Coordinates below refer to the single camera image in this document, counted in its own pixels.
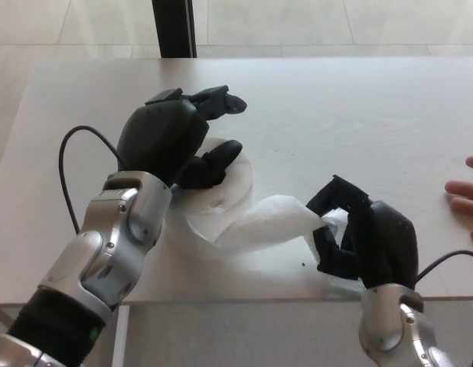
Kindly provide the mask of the bare person hand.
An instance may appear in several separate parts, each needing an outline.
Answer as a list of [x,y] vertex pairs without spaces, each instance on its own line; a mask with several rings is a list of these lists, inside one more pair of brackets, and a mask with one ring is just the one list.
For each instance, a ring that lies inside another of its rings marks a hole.
[[[465,164],[473,169],[473,155],[465,159]],[[450,197],[450,210],[456,215],[473,219],[473,182],[449,180],[445,183],[444,189]],[[470,236],[473,240],[473,228],[470,229]]]

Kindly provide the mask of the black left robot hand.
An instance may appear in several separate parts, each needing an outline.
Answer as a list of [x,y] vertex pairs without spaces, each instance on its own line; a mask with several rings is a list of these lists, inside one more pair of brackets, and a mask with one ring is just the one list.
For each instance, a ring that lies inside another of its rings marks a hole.
[[186,95],[168,89],[137,108],[125,123],[117,152],[120,171],[144,171],[168,186],[205,190],[221,184],[243,149],[240,142],[219,143],[198,156],[209,121],[245,112],[246,102],[226,85]]

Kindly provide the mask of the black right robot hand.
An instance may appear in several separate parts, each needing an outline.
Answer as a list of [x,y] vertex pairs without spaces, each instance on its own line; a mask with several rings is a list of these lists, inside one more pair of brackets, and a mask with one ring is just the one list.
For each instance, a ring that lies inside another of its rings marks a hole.
[[356,281],[365,288],[400,284],[414,289],[419,273],[419,252],[413,223],[382,200],[373,200],[359,187],[338,175],[306,204],[324,217],[333,209],[347,214],[341,243],[328,226],[312,233],[311,249],[318,255],[317,270]]

